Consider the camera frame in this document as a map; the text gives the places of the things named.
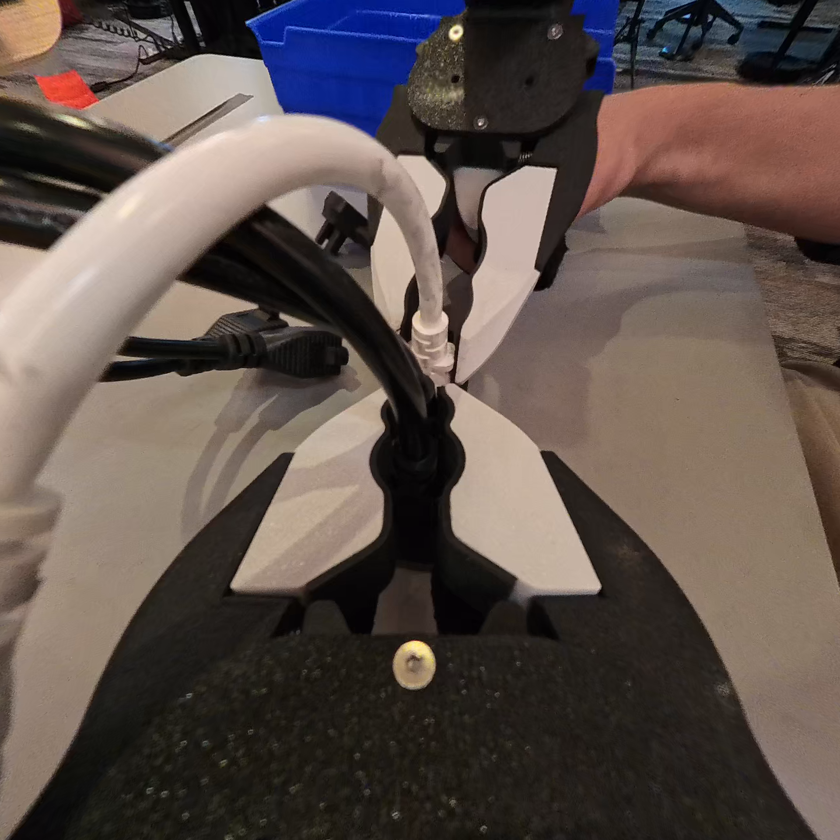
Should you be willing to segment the tan woven hat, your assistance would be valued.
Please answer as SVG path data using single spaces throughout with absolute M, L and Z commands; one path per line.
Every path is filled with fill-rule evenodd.
M 1 2 L 1 67 L 42 56 L 60 38 L 58 1 Z

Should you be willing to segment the person's right hand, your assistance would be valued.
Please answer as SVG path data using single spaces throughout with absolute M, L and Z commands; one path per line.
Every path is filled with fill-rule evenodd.
M 449 226 L 445 253 L 460 270 L 468 274 L 475 271 L 481 254 L 481 246 L 458 213 L 455 214 Z

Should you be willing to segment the person's right forearm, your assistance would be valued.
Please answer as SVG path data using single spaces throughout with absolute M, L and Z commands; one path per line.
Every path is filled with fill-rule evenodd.
M 577 217 L 620 196 L 839 241 L 839 90 L 697 83 L 607 96 Z

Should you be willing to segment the black tripod stand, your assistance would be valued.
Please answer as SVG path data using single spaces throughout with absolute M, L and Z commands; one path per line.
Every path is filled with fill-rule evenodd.
M 628 46 L 629 59 L 626 74 L 629 78 L 629 87 L 634 90 L 637 77 L 637 50 L 641 35 L 641 28 L 644 22 L 643 11 L 646 1 L 619 1 L 618 15 L 616 16 L 616 32 L 614 34 L 613 47 L 619 45 Z

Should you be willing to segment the blue plastic bin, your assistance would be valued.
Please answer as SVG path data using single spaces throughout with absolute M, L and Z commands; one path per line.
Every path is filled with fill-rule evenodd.
M 587 91 L 613 91 L 617 2 L 573 1 L 584 31 L 597 42 Z M 349 123 L 374 134 L 396 86 L 407 83 L 417 47 L 442 17 L 463 13 L 458 1 L 288 2 L 248 22 L 279 104 Z

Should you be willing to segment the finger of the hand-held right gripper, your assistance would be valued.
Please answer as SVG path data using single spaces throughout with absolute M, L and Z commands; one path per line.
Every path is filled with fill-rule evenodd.
M 526 165 L 490 183 L 481 197 L 481 257 L 472 306 L 460 331 L 455 381 L 465 383 L 504 340 L 535 288 L 543 228 L 557 171 Z
M 428 159 L 413 154 L 400 154 L 397 160 L 406 168 L 433 218 L 442 206 L 448 189 L 444 174 Z M 415 269 L 405 238 L 392 214 L 383 208 L 371 249 L 373 297 L 389 325 L 400 333 L 409 308 L 408 318 L 417 308 L 406 304 L 406 293 L 415 277 Z

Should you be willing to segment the red paper sheet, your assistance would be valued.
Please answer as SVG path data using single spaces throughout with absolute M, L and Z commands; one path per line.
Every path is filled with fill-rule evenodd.
M 84 110 L 98 104 L 99 98 L 76 70 L 53 75 L 35 75 L 45 99 L 63 108 Z

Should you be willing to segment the grey metal strip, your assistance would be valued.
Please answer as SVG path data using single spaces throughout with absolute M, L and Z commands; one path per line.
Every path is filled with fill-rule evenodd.
M 187 125 L 163 138 L 160 142 L 170 148 L 176 148 L 183 145 L 186 141 L 191 140 L 202 131 L 215 125 L 215 123 L 228 116 L 228 114 L 246 105 L 253 98 L 254 97 L 249 94 L 247 95 L 241 92 L 237 93 L 216 105 L 214 108 L 211 108 L 197 119 L 189 122 Z

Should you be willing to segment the white desk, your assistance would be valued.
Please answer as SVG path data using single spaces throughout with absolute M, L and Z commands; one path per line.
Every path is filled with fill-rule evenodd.
M 838 838 L 838 582 L 740 226 L 619 199 L 579 224 L 469 392 L 646 542 L 707 626 L 773 771 Z M 375 389 L 216 373 L 98 386 L 45 470 L 65 508 L 15 660 L 2 838 L 194 534 Z

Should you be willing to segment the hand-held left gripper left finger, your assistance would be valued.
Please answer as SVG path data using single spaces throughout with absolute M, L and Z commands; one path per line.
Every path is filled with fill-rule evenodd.
M 297 448 L 230 588 L 301 596 L 383 531 L 385 498 L 371 472 L 385 431 L 385 393 L 334 416 Z

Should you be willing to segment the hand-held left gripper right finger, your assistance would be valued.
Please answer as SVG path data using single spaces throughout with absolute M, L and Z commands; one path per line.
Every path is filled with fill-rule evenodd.
M 457 385 L 445 392 L 465 457 L 448 495 L 455 538 L 509 573 L 515 596 L 599 594 L 602 585 L 539 447 Z

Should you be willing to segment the black power plug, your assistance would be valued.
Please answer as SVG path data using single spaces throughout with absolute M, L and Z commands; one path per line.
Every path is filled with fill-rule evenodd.
M 335 191 L 330 191 L 322 206 L 323 223 L 316 243 L 332 256 L 337 256 L 346 242 L 369 251 L 371 228 L 367 218 Z

